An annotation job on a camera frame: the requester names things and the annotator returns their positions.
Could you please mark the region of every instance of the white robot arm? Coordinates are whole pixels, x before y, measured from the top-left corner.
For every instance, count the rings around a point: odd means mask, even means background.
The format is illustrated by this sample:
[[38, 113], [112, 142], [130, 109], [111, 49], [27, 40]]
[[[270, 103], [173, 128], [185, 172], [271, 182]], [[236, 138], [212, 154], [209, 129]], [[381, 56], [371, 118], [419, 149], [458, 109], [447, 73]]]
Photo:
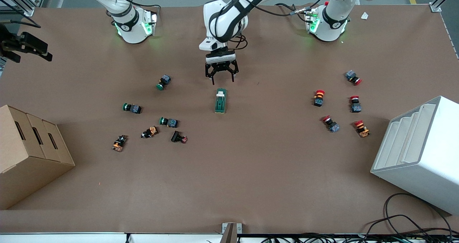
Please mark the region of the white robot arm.
[[[227, 42], [241, 34], [248, 24], [247, 14], [257, 5], [267, 0], [223, 0], [210, 1], [204, 5], [204, 23], [207, 30], [206, 39], [199, 49], [210, 51], [205, 56], [205, 76], [212, 79], [219, 71], [229, 71], [233, 82], [234, 75], [239, 72], [236, 54], [228, 49]], [[328, 5], [318, 8], [298, 9], [296, 13], [306, 13], [308, 32], [326, 42], [334, 41], [344, 32], [349, 13], [356, 0], [330, 0]]]
[[330, 0], [328, 5], [311, 9], [306, 14], [308, 32], [318, 39], [331, 42], [338, 39], [346, 27], [349, 13], [354, 8], [356, 0]]
[[142, 42], [154, 33], [157, 14], [144, 10], [127, 0], [97, 0], [112, 18], [118, 34], [128, 43]]
[[226, 43], [246, 29], [247, 14], [268, 0], [214, 0], [204, 5], [204, 23], [207, 38], [199, 45], [204, 51], [226, 47]]
[[228, 49], [227, 42], [246, 29], [247, 14], [260, 3], [267, 0], [223, 0], [210, 1], [204, 5], [204, 23], [206, 39], [199, 45], [205, 56], [205, 76], [213, 81], [213, 75], [219, 71], [229, 71], [234, 82], [234, 75], [239, 72], [236, 53]]

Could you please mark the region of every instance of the green led light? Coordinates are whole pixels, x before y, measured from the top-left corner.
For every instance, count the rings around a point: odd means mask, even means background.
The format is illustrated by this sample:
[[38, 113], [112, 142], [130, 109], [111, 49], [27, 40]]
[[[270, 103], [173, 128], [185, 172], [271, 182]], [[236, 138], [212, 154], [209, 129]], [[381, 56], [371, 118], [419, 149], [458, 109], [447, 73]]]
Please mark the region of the green led light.
[[142, 22], [142, 27], [144, 28], [145, 33], [146, 33], [147, 35], [150, 35], [150, 34], [152, 33], [152, 31], [151, 31], [151, 25], [145, 24], [144, 22]]
[[118, 35], [119, 35], [119, 36], [122, 36], [122, 35], [121, 35], [121, 32], [119, 31], [118, 25], [117, 25], [116, 23], [115, 23], [115, 27], [116, 27], [116, 30], [118, 31]]
[[317, 27], [318, 27], [319, 24], [320, 24], [320, 19], [316, 18], [315, 21], [311, 24], [310, 31], [312, 33], [316, 32], [317, 31]]

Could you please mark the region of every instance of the green circuit board component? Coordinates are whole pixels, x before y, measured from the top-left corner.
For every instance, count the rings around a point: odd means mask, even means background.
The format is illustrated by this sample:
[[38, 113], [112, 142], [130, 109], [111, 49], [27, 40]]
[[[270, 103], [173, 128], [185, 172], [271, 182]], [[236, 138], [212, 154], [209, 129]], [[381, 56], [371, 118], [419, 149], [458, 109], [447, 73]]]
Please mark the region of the green circuit board component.
[[217, 97], [215, 99], [215, 113], [224, 114], [226, 104], [226, 89], [218, 88]]

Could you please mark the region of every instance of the white organizer rack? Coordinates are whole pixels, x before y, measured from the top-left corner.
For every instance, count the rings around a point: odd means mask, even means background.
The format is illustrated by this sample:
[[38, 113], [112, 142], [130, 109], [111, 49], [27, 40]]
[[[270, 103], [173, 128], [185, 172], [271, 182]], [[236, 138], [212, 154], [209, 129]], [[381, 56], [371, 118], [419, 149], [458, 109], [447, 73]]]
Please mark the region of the white organizer rack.
[[459, 104], [443, 96], [389, 122], [371, 173], [459, 215]]

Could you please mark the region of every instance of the green electronic component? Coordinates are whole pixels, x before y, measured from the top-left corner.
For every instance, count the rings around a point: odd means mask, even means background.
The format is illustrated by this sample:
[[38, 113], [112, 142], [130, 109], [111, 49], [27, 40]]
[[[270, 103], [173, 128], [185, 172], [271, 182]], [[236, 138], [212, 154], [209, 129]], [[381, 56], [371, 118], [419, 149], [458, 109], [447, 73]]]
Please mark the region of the green electronic component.
[[317, 26], [320, 24], [320, 19], [316, 18], [313, 23], [311, 24], [311, 32], [314, 33], [317, 31]]
[[147, 35], [150, 35], [150, 34], [151, 34], [151, 25], [145, 24], [144, 22], [142, 22], [142, 27], [144, 28], [145, 33], [146, 33]]
[[217, 97], [215, 99], [215, 113], [224, 114], [226, 104], [226, 89], [218, 88]]

